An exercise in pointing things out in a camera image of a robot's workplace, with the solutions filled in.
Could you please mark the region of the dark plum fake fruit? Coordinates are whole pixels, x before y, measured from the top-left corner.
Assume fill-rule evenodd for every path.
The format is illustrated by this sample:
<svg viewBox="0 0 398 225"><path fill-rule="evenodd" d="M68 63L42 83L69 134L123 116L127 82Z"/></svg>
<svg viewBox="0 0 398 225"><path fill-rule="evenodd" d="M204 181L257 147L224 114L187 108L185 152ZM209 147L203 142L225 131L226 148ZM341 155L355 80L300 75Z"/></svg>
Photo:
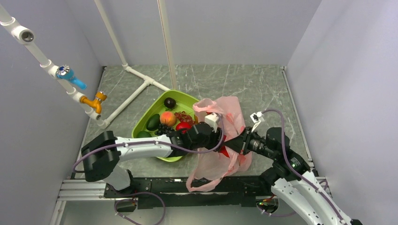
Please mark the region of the dark plum fake fruit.
<svg viewBox="0 0 398 225"><path fill-rule="evenodd" d="M176 107L176 100L171 97L167 97L164 99L163 104L168 109L174 109Z"/></svg>

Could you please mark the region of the green fake avocado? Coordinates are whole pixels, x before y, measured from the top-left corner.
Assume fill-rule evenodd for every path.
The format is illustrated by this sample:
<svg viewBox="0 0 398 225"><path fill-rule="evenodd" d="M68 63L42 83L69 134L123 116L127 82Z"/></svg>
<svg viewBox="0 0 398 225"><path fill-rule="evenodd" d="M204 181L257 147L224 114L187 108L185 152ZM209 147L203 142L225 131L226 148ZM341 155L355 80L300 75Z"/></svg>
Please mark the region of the green fake avocado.
<svg viewBox="0 0 398 225"><path fill-rule="evenodd" d="M158 129L160 125L160 115L159 114L154 114L152 115L146 122L146 129L149 131L155 131Z"/></svg>

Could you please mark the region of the pink plastic bag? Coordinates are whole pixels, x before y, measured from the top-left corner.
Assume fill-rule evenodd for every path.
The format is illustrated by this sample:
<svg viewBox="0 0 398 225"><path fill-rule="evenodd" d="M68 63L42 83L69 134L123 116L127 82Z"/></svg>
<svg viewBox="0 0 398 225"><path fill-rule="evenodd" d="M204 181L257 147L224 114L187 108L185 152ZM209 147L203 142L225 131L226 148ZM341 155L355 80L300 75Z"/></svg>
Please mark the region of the pink plastic bag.
<svg viewBox="0 0 398 225"><path fill-rule="evenodd" d="M192 106L199 122L205 121L208 113L218 113L222 116L225 140L231 140L242 133L245 120L239 100L236 96L220 97L216 100L204 98ZM187 179L189 192L209 192L221 180L236 172L246 171L252 162L252 153L239 154L229 147L221 147L220 152L198 154L198 163Z"/></svg>

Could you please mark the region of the red fake grapes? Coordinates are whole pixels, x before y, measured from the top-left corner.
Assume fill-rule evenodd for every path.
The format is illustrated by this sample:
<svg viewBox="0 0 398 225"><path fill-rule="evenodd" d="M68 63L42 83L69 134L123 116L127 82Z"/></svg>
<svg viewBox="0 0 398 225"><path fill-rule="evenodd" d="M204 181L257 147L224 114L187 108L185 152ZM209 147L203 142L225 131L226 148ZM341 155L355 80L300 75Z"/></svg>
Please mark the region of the red fake grapes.
<svg viewBox="0 0 398 225"><path fill-rule="evenodd" d="M186 122L190 125L195 124L195 119L185 111L175 112L174 115L180 122Z"/></svg>

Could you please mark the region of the dark fake grapes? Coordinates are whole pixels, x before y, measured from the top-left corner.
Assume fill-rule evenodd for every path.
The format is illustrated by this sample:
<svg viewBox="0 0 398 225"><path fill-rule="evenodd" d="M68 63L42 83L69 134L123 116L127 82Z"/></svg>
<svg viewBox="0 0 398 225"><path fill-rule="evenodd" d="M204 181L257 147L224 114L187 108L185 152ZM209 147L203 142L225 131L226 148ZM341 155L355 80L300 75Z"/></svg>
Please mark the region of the dark fake grapes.
<svg viewBox="0 0 398 225"><path fill-rule="evenodd" d="M155 135L156 136L160 136L160 135L165 135L165 134L168 134L168 133L170 133L170 132L174 132L174 128L173 127L170 127L170 126L168 126L168 125L166 125L166 124L160 124L159 126L158 126L158 129L155 131Z"/></svg>

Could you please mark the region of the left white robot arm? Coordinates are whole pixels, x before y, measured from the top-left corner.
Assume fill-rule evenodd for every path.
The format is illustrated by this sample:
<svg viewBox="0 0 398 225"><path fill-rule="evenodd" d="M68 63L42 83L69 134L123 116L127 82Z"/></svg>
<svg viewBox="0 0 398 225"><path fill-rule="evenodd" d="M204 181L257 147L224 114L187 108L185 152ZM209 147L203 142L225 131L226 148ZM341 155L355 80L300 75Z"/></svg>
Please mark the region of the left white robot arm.
<svg viewBox="0 0 398 225"><path fill-rule="evenodd" d="M118 193L128 197L135 184L130 170L122 169L120 162L136 158L173 158L188 153L204 154L217 151L224 131L217 125L200 122L190 129L181 129L165 135L143 138L123 138L105 131L81 149L81 163L87 182L103 180Z"/></svg>

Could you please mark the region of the orange fake fruit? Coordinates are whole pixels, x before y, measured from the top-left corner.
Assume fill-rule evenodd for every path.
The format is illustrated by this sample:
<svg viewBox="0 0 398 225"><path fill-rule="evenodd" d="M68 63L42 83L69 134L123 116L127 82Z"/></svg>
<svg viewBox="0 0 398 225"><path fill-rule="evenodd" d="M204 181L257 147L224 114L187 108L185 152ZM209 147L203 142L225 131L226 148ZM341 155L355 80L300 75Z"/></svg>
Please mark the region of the orange fake fruit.
<svg viewBox="0 0 398 225"><path fill-rule="evenodd" d="M160 115L160 123L173 127L176 124L176 116L173 112L165 111Z"/></svg>

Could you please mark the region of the red fake fruit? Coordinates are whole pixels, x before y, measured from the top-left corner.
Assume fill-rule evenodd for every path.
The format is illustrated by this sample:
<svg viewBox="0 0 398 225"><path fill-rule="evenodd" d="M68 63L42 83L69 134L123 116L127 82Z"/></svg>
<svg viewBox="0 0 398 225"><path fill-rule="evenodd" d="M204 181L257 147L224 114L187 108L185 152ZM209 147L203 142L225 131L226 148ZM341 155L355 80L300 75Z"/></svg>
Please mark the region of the red fake fruit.
<svg viewBox="0 0 398 225"><path fill-rule="evenodd" d="M225 147L225 146L221 146L221 147L218 149L218 152L221 153L221 154L223 154L223 155L224 155L225 157L227 157L227 158L230 157L229 154L228 154L228 152L227 152L227 150L226 150L226 147Z"/></svg>
<svg viewBox="0 0 398 225"><path fill-rule="evenodd" d="M190 129L192 125L188 122L180 122L176 125L176 130Z"/></svg>

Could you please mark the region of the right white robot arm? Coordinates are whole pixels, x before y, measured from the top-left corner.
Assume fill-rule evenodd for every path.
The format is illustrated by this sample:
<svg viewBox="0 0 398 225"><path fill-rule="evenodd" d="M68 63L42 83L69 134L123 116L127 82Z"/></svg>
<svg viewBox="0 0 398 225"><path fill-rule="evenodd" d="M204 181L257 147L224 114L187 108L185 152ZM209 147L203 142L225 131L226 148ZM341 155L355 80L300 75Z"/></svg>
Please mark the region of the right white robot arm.
<svg viewBox="0 0 398 225"><path fill-rule="evenodd" d="M323 189L308 163L289 147L284 128L272 127L260 136L251 127L224 143L231 150L247 155L256 153L273 161L259 176L259 190L285 201L309 225L360 225L344 213Z"/></svg>

